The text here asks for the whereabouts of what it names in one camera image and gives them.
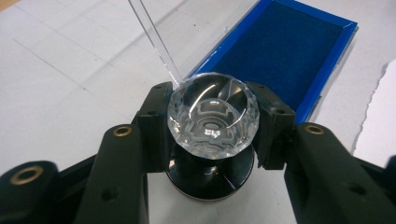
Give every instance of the blue tray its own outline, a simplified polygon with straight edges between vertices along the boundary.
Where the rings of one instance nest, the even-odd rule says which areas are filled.
[[[357,23],[292,0],[261,0],[190,74],[261,83],[296,111],[312,112]]]

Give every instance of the brass insert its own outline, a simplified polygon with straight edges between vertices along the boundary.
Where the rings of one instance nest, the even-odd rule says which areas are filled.
[[[30,166],[17,172],[9,181],[13,185],[24,185],[36,180],[43,172],[44,169],[41,166]]]
[[[305,126],[305,130],[312,134],[324,134],[324,130],[316,125],[307,125]]]
[[[132,128],[127,126],[121,126],[113,131],[113,134],[117,137],[123,137],[132,132]]]

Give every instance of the transparent acrylic rod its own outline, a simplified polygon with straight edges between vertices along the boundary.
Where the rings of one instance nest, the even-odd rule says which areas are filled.
[[[163,61],[163,65],[165,65],[165,67],[167,68],[169,75],[171,76],[173,81],[177,85],[179,85],[179,83],[182,81],[182,76],[178,72],[175,63],[169,55],[168,49],[163,43],[163,40],[161,39],[157,29],[155,28],[155,25],[152,22],[151,17],[149,16],[142,0],[128,1],[131,4],[132,9],[134,10],[134,14],[136,14],[136,17],[139,19],[140,24],[145,30],[149,41],[159,54],[161,60]]]

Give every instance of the faceted glass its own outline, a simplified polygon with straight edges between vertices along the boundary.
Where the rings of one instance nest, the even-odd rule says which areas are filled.
[[[187,79],[174,91],[168,127],[191,154],[219,160],[250,145],[259,116],[256,97],[247,85],[231,76],[206,73]]]

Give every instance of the white paper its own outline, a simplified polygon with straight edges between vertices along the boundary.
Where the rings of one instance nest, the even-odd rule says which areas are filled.
[[[354,156],[385,167],[396,155],[396,60],[389,63],[367,109]]]

